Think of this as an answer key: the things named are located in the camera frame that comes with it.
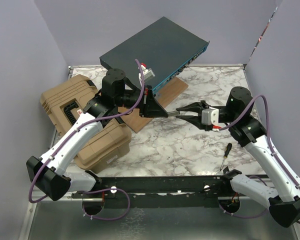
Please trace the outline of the dark grey network switch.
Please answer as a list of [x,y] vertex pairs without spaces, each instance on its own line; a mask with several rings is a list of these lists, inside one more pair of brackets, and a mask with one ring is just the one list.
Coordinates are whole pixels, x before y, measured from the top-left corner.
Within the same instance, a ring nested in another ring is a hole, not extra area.
[[161,17],[132,37],[109,50],[99,60],[108,69],[117,68],[137,88],[139,70],[135,60],[154,73],[145,83],[157,93],[171,79],[204,53],[209,42],[166,17]]

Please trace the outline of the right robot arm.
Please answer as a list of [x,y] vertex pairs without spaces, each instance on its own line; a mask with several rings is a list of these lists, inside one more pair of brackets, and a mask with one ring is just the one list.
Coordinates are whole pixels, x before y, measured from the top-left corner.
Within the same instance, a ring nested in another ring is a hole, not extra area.
[[266,125],[254,118],[251,111],[256,98],[245,87],[234,87],[224,106],[211,106],[204,100],[177,108],[178,112],[194,115],[178,115],[200,130],[220,132],[229,130],[230,135],[259,163],[274,187],[251,180],[238,170],[231,170],[222,177],[219,189],[230,196],[243,194],[269,210],[272,218],[288,228],[300,220],[300,177],[278,152],[270,137],[270,123]]

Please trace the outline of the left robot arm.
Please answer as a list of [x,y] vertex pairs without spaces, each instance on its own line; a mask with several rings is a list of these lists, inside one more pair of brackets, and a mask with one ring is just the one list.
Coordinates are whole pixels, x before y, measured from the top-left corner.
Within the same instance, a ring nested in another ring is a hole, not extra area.
[[96,197],[101,190],[96,176],[87,172],[67,172],[84,145],[103,130],[107,121],[127,115],[135,108],[144,118],[169,116],[155,99],[152,87],[146,84],[147,80],[155,77],[153,70],[144,64],[138,69],[140,89],[126,89],[130,80],[125,72],[118,68],[109,69],[102,79],[101,89],[88,101],[78,120],[61,140],[41,157],[31,156],[27,160],[26,168],[31,181],[29,202],[35,203],[32,198],[34,187],[53,201],[69,192],[84,192],[91,198]]

